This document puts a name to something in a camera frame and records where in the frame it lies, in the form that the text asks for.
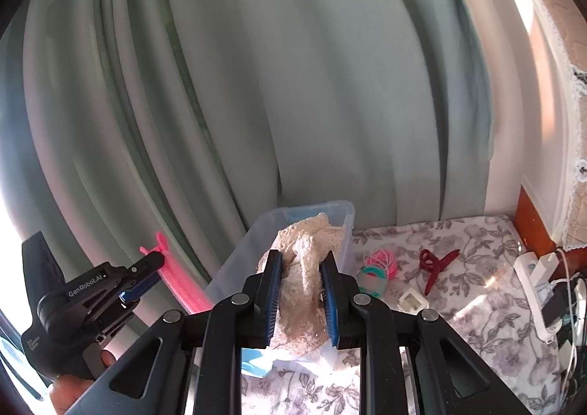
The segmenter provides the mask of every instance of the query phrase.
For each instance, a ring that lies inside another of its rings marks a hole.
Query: beige lace cloth
[[[324,213],[277,234],[270,249],[283,254],[284,273],[271,349],[304,356],[327,341],[318,267],[329,251],[338,253],[343,238],[344,227],[331,226]],[[269,251],[260,259],[258,272],[265,269],[268,254]]]

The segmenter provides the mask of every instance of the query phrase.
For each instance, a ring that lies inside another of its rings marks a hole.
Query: screw
[[[355,304],[358,304],[359,306],[366,306],[371,302],[371,296],[360,292],[359,294],[354,295],[353,301]]]
[[[171,309],[163,314],[163,322],[167,322],[168,324],[173,324],[181,319],[181,312],[177,309]]]
[[[249,302],[249,296],[247,296],[244,292],[239,292],[238,294],[235,294],[230,301],[236,306],[242,306],[243,304]]]
[[[434,309],[424,309],[420,315],[426,322],[434,322],[438,319],[438,313]]]

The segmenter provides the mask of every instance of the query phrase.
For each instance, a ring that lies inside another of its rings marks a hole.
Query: human hand
[[[115,356],[108,350],[102,350],[100,354],[102,362],[110,367],[116,362]],[[74,375],[61,375],[49,389],[49,398],[57,415],[63,415],[69,410],[78,398],[90,388],[94,381],[80,379]]]

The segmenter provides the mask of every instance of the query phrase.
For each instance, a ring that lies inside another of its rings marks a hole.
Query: white wall
[[[535,0],[494,0],[514,52],[524,108],[522,185],[549,236],[560,242],[572,176],[569,149],[575,134],[567,105],[570,82],[561,78],[568,67],[552,31],[550,18]]]
[[[513,215],[524,157],[521,86],[514,55],[492,0],[465,0],[485,54],[494,106],[494,153],[485,213]]]

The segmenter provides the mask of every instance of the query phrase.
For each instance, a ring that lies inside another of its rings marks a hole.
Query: white small box
[[[415,315],[423,309],[428,309],[430,303],[422,294],[420,294],[420,292],[410,286],[410,288],[401,295],[398,306],[402,312]]]

